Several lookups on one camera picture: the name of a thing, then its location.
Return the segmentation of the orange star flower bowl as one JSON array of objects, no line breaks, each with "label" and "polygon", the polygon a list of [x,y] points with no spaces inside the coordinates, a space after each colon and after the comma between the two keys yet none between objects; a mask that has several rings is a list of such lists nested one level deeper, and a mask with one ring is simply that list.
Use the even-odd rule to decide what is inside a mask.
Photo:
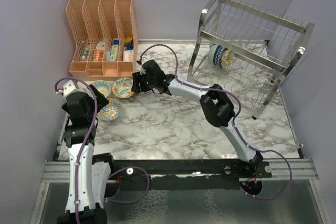
[{"label": "orange star flower bowl", "polygon": [[230,72],[234,60],[235,60],[235,53],[232,50],[225,48],[221,55],[219,65],[225,71]]}]

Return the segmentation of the small bottle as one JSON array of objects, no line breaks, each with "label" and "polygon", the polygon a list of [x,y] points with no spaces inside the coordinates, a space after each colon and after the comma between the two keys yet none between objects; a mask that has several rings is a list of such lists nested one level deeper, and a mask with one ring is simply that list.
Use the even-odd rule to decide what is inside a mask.
[{"label": "small bottle", "polygon": [[82,57],[81,57],[81,61],[86,61],[88,56],[89,56],[89,48],[86,48],[84,51],[83,51],[83,54],[82,54]]}]

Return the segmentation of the green leaf orange flower bowl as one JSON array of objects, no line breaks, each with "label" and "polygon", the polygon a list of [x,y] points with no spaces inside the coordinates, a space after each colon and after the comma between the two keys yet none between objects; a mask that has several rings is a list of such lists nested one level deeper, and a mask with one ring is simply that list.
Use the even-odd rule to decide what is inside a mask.
[{"label": "green leaf orange flower bowl", "polygon": [[133,79],[123,77],[113,83],[112,92],[116,97],[126,99],[133,96],[134,94],[132,91],[132,86]]}]

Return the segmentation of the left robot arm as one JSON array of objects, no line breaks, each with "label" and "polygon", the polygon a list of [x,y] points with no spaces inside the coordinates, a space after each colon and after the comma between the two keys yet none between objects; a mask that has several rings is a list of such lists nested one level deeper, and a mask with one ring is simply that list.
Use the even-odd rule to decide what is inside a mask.
[{"label": "left robot arm", "polygon": [[57,223],[107,223],[103,207],[107,179],[116,166],[109,153],[95,156],[94,139],[98,126],[97,114],[109,101],[93,85],[88,93],[79,90],[76,82],[67,81],[58,92],[66,102],[62,109],[71,125],[65,128],[64,141],[69,155],[69,193],[65,213]]}]

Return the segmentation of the blue orange floral bowl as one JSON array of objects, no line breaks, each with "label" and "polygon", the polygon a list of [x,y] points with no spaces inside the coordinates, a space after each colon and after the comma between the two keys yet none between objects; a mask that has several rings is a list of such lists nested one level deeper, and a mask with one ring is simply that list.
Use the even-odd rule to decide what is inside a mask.
[{"label": "blue orange floral bowl", "polygon": [[118,119],[123,111],[122,103],[116,98],[109,98],[109,103],[98,113],[98,117],[104,121],[113,121]]}]

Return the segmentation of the blue yellow sun bowl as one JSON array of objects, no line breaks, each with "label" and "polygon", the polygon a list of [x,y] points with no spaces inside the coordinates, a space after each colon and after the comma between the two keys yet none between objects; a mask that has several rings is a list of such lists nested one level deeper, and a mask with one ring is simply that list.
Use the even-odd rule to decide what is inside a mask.
[{"label": "blue yellow sun bowl", "polygon": [[91,83],[105,98],[108,98],[111,94],[111,85],[104,80],[97,80]]}]

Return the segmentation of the peach plastic desk organizer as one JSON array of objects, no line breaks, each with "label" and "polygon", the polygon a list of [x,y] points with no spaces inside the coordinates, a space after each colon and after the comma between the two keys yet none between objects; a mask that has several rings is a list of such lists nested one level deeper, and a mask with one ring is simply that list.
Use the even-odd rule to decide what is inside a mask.
[{"label": "peach plastic desk organizer", "polygon": [[[132,0],[69,0],[66,15],[75,40],[75,53],[70,65],[73,77],[86,80],[113,81],[131,77],[135,71],[138,54],[138,31]],[[129,47],[124,39],[132,38]],[[112,45],[119,45],[117,61],[109,61]],[[83,51],[89,48],[86,61],[81,61]],[[124,62],[123,52],[133,49],[133,61]],[[92,62],[95,49],[104,50],[102,62]]]}]

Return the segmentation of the steel dish rack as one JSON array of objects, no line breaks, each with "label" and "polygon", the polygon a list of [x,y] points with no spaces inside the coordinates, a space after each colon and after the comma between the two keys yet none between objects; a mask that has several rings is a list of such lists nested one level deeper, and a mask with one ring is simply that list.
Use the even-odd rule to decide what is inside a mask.
[{"label": "steel dish rack", "polygon": [[[242,1],[209,0],[200,14],[187,79],[203,85],[219,84],[237,95],[256,119],[277,98],[313,30],[313,23],[278,17]],[[206,54],[213,44],[235,53],[230,72],[208,61]]]}]

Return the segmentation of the orange snack box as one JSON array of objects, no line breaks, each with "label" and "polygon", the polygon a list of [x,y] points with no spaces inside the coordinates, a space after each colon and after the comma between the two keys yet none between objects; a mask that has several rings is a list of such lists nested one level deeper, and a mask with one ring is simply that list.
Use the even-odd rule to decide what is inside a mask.
[{"label": "orange snack box", "polygon": [[104,50],[95,49],[92,54],[92,62],[102,62],[104,58]]}]

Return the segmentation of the green white box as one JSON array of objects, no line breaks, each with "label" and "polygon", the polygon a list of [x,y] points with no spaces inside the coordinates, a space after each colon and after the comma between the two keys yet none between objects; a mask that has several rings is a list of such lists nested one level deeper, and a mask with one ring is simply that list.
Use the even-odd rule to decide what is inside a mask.
[{"label": "green white box", "polygon": [[119,53],[119,45],[112,45],[111,51],[110,51],[110,59],[109,61],[117,61],[118,59],[118,53]]}]

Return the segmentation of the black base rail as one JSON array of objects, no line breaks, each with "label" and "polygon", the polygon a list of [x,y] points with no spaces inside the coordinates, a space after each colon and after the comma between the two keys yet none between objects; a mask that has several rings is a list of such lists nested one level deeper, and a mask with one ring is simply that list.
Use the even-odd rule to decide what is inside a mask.
[{"label": "black base rail", "polygon": [[240,180],[258,183],[270,178],[268,162],[261,162],[255,171],[238,159],[162,159],[162,160],[116,160],[110,154],[93,158],[84,156],[76,163],[60,162],[60,168],[68,174],[71,186],[80,193],[90,188],[113,185],[123,190],[197,190],[240,189]]}]

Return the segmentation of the red patterned bowl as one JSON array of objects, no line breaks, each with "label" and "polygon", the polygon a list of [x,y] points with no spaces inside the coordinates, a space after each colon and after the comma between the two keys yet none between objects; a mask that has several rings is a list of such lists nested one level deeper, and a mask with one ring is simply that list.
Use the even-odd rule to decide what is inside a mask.
[{"label": "red patterned bowl", "polygon": [[224,48],[221,45],[217,45],[217,46],[214,45],[212,47],[212,49],[214,50],[214,52],[212,53],[212,55],[213,55],[213,58],[212,58],[213,65],[216,66],[216,67],[222,68],[222,64],[225,62],[228,49]]}]

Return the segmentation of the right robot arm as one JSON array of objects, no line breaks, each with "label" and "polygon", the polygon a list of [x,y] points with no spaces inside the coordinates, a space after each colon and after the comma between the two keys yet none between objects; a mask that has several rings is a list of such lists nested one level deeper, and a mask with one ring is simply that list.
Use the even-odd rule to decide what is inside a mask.
[{"label": "right robot arm", "polygon": [[220,85],[206,87],[179,81],[174,75],[165,74],[154,60],[145,63],[138,60],[137,63],[141,69],[132,75],[134,93],[157,90],[158,94],[178,96],[197,102],[207,122],[219,128],[234,147],[242,163],[242,173],[246,177],[254,177],[259,173],[263,156],[249,145],[245,134],[235,124],[234,105]]}]

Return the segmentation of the white blue box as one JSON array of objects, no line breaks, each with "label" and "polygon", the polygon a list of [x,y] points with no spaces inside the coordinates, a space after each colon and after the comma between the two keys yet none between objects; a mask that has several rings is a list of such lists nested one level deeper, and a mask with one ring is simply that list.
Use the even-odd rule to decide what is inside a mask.
[{"label": "white blue box", "polygon": [[132,62],[133,61],[133,49],[126,48],[123,52],[123,61],[124,62]]}]

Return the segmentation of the teal bowl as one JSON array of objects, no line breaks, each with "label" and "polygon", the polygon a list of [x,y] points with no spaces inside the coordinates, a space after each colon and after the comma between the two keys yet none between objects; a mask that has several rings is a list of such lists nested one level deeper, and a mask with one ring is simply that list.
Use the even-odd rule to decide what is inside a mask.
[{"label": "teal bowl", "polygon": [[217,47],[218,47],[217,44],[213,44],[213,45],[209,48],[208,53],[206,54],[207,59],[208,59],[208,61],[209,61],[211,64],[214,64],[214,63],[213,63],[213,59],[214,59],[214,55],[215,55],[215,52],[216,52]]}]

